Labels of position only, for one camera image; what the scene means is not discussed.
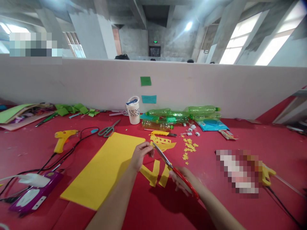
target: plastic bottle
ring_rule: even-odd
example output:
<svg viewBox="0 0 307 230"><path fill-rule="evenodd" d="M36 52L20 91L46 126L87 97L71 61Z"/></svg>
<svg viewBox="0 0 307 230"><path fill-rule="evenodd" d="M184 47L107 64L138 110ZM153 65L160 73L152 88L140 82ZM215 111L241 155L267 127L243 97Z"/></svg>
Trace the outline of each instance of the plastic bottle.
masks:
<svg viewBox="0 0 307 230"><path fill-rule="evenodd" d="M158 122L166 122L169 125L175 125L175 124L183 124L187 123L189 121L189 117L165 117L161 120L158 120Z"/></svg>
<svg viewBox="0 0 307 230"><path fill-rule="evenodd" d="M165 117L169 111L170 111L170 108L165 108L165 109L159 109L159 110L149 110L145 114L147 116Z"/></svg>
<svg viewBox="0 0 307 230"><path fill-rule="evenodd" d="M161 130L161 131L167 131L174 129L174 126L167 124L166 122L160 121L160 122L154 122L151 120L143 120L142 127L147 129L155 129L155 130Z"/></svg>
<svg viewBox="0 0 307 230"><path fill-rule="evenodd" d="M200 113L211 114L218 111L221 111L221 108L215 107L213 105L188 107L189 114L200 114Z"/></svg>
<svg viewBox="0 0 307 230"><path fill-rule="evenodd" d="M219 120L221 118L221 114L217 112L212 114L194 114L190 115L190 118L194 121Z"/></svg>
<svg viewBox="0 0 307 230"><path fill-rule="evenodd" d="M167 113L168 117L176 117L176 118L188 117L189 115L190 115L189 112L172 111L172 110L170 110Z"/></svg>

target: gray scissors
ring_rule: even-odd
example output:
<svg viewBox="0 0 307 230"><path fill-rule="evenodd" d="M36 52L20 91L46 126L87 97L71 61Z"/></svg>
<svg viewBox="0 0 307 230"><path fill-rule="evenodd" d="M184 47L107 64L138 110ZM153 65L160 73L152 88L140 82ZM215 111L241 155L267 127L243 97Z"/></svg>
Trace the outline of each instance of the gray scissors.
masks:
<svg viewBox="0 0 307 230"><path fill-rule="evenodd" d="M114 132L114 126L117 125L118 122L120 122L121 119L119 119L117 122L115 122L114 125L112 125L111 127L105 127L104 129L102 129L98 135L99 136L103 136L103 137L109 137L111 136L111 134Z"/></svg>

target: hair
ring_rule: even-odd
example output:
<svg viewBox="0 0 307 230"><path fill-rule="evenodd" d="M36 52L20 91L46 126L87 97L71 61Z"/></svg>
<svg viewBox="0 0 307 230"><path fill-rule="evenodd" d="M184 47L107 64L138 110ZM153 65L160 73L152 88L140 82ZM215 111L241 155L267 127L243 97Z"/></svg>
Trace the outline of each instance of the hair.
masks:
<svg viewBox="0 0 307 230"><path fill-rule="evenodd" d="M130 60L127 54L121 54L119 56L116 56L115 59L119 60Z"/></svg>

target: black cable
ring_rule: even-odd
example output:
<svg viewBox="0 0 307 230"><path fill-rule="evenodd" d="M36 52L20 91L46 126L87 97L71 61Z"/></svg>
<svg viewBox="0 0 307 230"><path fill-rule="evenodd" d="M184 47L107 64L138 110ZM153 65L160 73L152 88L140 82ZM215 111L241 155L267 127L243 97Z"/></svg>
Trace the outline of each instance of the black cable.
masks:
<svg viewBox="0 0 307 230"><path fill-rule="evenodd" d="M92 136L92 135L94 135L94 134L96 134L96 133L98 132L98 131L97 131L97 132L95 132L95 133L92 133L92 134L90 134L90 135L88 135L88 136L82 138L82 132L83 132L84 130L86 130L86 129L91 129L91 128L96 128L96 129L98 129L98 131L99 131L99 128L98 128L98 127L89 127L89 128L83 129L83 130L81 131L81 133L80 133L80 139L79 139L79 141L75 144L75 146L74 146L71 150L69 150L64 156L62 156L59 160L57 160L53 165L51 165L51 166L49 166L49 167L47 167L47 168L44 168L44 167L50 162L50 160L53 158L53 157L51 157L51 158L47 161L47 163L46 163L41 169L32 169L32 170L20 172L20 173L18 173L17 175L21 175L21 174L24 174L24 173L32 173L32 172L36 172L36 171L39 171L39 172L41 172L41 171L47 171L47 170L49 170L49 169L55 167L56 165L58 165L59 162L61 162L61 163L64 162L64 161L74 152L75 148L78 146L78 144L80 144L81 141L83 141L84 139L86 139L86 138L88 138L88 137L90 137L90 136ZM4 191L7 189L7 187L9 186L9 184L13 181L13 179L15 179L15 178L11 178L11 179L9 180L9 182L5 185L4 189L0 192L0 196L4 193Z"/></svg>
<svg viewBox="0 0 307 230"><path fill-rule="evenodd" d="M291 213L288 211L288 209L284 206L284 204L281 202L281 200L276 196L275 192L271 189L270 186L267 186L268 190L275 196L275 198L278 200L278 202L281 204L281 206L284 208L284 210L288 213L288 215L291 217L291 219L297 224L297 226L300 229L303 229L303 226L294 218L294 216L291 215Z"/></svg>

